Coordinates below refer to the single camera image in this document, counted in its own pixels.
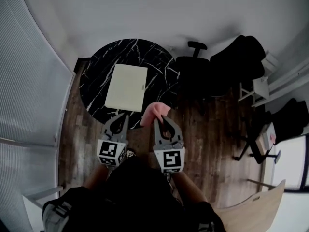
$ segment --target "pink cloth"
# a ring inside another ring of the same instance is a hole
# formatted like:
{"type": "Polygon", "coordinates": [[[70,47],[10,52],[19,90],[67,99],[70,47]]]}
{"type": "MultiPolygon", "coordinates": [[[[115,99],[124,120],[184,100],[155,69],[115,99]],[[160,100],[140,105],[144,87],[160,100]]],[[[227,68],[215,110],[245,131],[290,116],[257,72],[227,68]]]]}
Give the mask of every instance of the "pink cloth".
{"type": "Polygon", "coordinates": [[[161,123],[163,123],[161,115],[168,115],[169,110],[170,107],[162,102],[157,101],[149,104],[145,110],[143,117],[141,118],[140,125],[150,126],[156,117],[161,121],[161,123]]]}

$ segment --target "marble tabletop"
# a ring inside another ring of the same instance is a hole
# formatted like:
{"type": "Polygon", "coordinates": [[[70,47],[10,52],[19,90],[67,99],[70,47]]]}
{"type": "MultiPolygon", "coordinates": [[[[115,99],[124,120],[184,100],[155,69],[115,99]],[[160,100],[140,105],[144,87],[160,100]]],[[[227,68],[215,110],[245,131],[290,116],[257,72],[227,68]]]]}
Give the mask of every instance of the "marble tabletop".
{"type": "Polygon", "coordinates": [[[139,128],[146,107],[163,102],[174,108],[179,90],[180,71],[172,55],[161,46],[141,39],[112,42],[98,50],[90,59],[80,79],[80,95],[89,114],[105,123],[119,113],[130,115],[129,128],[139,128]],[[105,99],[115,64],[147,67],[142,112],[105,107],[105,99]]]}

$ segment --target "black chair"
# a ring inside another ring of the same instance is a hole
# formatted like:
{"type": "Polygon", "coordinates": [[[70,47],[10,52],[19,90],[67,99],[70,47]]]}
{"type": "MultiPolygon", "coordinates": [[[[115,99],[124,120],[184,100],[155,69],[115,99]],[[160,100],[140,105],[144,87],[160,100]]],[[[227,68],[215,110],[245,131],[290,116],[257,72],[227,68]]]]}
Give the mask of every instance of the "black chair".
{"type": "Polygon", "coordinates": [[[233,157],[234,160],[241,160],[250,146],[252,151],[250,156],[254,157],[258,164],[261,164],[266,157],[274,158],[275,163],[277,163],[281,152],[277,155],[269,155],[270,150],[268,150],[266,154],[261,155],[255,142],[260,135],[263,126],[271,122],[273,123],[276,133],[276,141],[274,145],[277,145],[284,140],[301,135],[304,131],[304,127],[309,123],[309,113],[305,101],[297,102],[296,99],[290,99],[278,112],[274,114],[266,112],[261,116],[254,117],[251,126],[245,118],[242,118],[242,121],[246,123],[247,137],[239,135],[231,136],[246,141],[246,145],[239,157],[233,157]]]}
{"type": "Polygon", "coordinates": [[[238,36],[231,45],[220,53],[207,59],[199,58],[206,45],[188,42],[195,48],[192,57],[178,57],[182,94],[191,99],[201,100],[225,95],[233,84],[253,80],[264,75],[261,60],[265,52],[252,36],[238,36]]]}

